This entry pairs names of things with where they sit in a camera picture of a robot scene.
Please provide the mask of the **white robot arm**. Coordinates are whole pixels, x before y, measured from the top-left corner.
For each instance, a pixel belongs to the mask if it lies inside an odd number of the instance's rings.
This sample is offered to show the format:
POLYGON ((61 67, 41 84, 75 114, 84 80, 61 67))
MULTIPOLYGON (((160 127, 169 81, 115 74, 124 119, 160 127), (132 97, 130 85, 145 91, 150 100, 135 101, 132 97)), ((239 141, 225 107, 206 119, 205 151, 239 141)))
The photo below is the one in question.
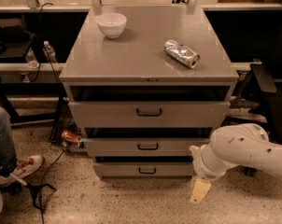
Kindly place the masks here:
POLYGON ((282 179, 282 145, 269 141, 257 124, 245 123, 217 128, 207 144, 189 147, 195 175, 191 179, 190 202, 199 204, 211 182, 236 166, 261 170, 282 179))

